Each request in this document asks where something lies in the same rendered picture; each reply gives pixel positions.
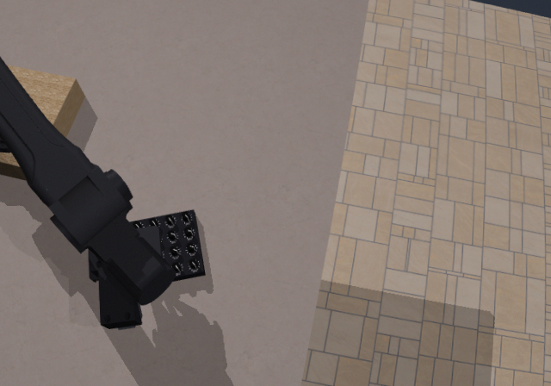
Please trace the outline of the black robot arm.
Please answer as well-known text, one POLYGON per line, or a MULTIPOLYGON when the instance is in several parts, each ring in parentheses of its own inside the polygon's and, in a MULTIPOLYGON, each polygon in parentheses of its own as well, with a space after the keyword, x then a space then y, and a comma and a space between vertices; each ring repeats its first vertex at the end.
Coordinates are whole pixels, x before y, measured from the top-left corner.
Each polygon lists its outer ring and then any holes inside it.
POLYGON ((103 172, 66 139, 1 57, 0 153, 13 154, 59 231, 80 253, 89 249, 101 325, 118 330, 142 325, 140 305, 161 296, 176 271, 127 220, 133 195, 124 180, 112 169, 103 172))

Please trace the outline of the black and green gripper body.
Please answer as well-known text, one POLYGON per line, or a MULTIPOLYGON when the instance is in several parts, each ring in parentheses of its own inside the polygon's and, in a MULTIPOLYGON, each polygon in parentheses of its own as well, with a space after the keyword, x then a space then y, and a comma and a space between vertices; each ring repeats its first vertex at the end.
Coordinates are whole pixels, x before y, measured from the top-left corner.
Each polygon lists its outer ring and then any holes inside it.
MULTIPOLYGON (((157 226, 136 228, 139 231, 139 237, 144 238, 161 256, 161 231, 157 226)), ((89 270, 90 279, 96 283, 98 277, 89 270)))

